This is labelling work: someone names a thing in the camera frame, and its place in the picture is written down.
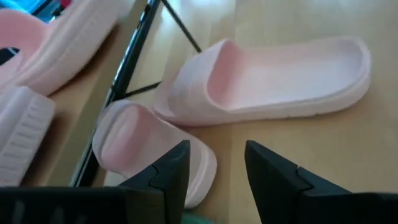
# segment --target slipper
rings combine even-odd
[[[182,140],[191,145],[190,178],[185,208],[196,207],[216,174],[214,152],[191,134],[128,100],[110,104],[99,118],[93,152],[100,166],[130,178],[162,157]]]
[[[355,37],[263,49],[223,40],[159,85],[154,111],[188,126],[329,113],[362,98],[370,65],[368,48]]]
[[[0,93],[0,186],[18,186],[47,132],[55,103],[29,88]]]
[[[123,11],[123,0],[74,1],[46,24],[12,9],[0,10],[0,49],[16,56],[0,66],[0,89],[25,85],[49,95],[73,78],[94,56]]]

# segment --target wooden surface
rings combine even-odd
[[[223,38],[263,47],[357,35],[372,54],[372,83],[351,108],[304,119],[192,128],[218,159],[215,182],[193,212],[220,223],[260,223],[244,164],[253,139],[353,192],[398,192],[398,1],[170,0],[202,48]],[[165,9],[145,42],[130,89],[176,75],[195,53]],[[153,92],[132,97],[149,105]],[[106,183],[121,181],[114,174]]]
[[[145,6],[145,1],[129,0],[126,16],[121,18],[90,63],[50,96],[57,104],[55,118],[23,185],[70,184]]]

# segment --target pink slide sandal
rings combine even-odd
[[[102,168],[130,178],[182,140],[189,140],[191,145],[185,208],[193,208],[205,198],[213,183],[217,168],[214,152],[144,106],[128,100],[109,105],[99,119],[93,151]]]
[[[55,103],[29,88],[0,93],[0,186],[18,186],[54,116]]]
[[[0,89],[25,85],[49,95],[73,78],[94,56],[119,19],[123,0],[74,1],[46,24],[29,14],[0,10],[0,49],[19,53],[0,66]]]
[[[370,66],[368,48],[355,37],[263,49],[222,40],[159,85],[154,110],[187,126],[329,113],[362,98]]]

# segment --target light wood floor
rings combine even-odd
[[[189,129],[215,151],[218,171],[199,215],[218,223],[259,223],[244,165],[253,139],[354,192],[398,192],[398,1],[170,0],[200,46],[223,38],[263,47],[334,35],[358,35],[373,57],[372,83],[352,108],[305,119]],[[161,8],[130,90],[176,75],[195,54]],[[131,99],[149,105],[153,92]],[[108,176],[108,184],[116,183]]]

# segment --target red object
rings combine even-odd
[[[60,0],[62,7],[67,8],[72,3],[72,0]]]

